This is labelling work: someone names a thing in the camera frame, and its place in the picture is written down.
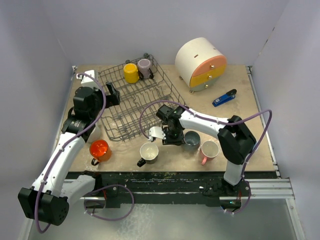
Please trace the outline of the yellow mug black handle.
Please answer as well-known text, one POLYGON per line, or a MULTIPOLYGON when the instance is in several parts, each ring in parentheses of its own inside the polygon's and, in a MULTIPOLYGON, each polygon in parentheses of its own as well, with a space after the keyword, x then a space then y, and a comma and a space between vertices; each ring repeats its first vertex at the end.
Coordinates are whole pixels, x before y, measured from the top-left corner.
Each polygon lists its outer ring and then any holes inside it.
POLYGON ((134 63, 127 63, 123 67, 124 79, 129 84, 135 84, 139 81, 139 70, 136 64, 134 63))

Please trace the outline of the purple mug black handle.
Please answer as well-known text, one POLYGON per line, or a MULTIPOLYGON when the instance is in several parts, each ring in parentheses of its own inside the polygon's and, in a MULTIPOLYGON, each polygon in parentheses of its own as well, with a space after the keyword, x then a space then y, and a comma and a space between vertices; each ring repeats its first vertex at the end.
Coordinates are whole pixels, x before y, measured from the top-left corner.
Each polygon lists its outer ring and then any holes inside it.
POLYGON ((138 73, 141 79, 153 79, 152 63, 149 59, 141 59, 137 62, 138 73))

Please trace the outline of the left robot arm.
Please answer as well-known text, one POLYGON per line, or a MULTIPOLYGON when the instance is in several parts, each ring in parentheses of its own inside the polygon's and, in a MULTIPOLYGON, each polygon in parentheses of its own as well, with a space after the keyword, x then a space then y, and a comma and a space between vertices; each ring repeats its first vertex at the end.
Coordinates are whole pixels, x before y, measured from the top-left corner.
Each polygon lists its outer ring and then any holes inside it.
POLYGON ((111 82, 106 94, 98 86, 81 86, 75 91, 73 107, 63 123, 58 144, 40 176, 30 188, 21 188, 18 200, 25 216, 59 226, 69 209, 82 196, 98 196, 103 191, 102 177, 84 171, 75 181, 65 183, 70 167, 92 133, 104 109, 120 104, 120 92, 111 82))

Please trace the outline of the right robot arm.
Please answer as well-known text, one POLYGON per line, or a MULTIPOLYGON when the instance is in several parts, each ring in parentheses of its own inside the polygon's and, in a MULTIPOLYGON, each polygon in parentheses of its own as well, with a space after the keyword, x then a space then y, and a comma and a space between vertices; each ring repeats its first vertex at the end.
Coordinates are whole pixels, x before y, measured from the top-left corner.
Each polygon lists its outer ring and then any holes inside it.
POLYGON ((227 160, 222 190, 228 196, 240 190, 245 160, 253 153, 257 140, 239 116, 213 117, 184 105, 173 109, 165 104, 158 109, 156 116, 162 121, 162 126, 149 129, 151 141, 158 138, 163 145, 180 146, 184 141, 185 129, 216 138, 227 160))

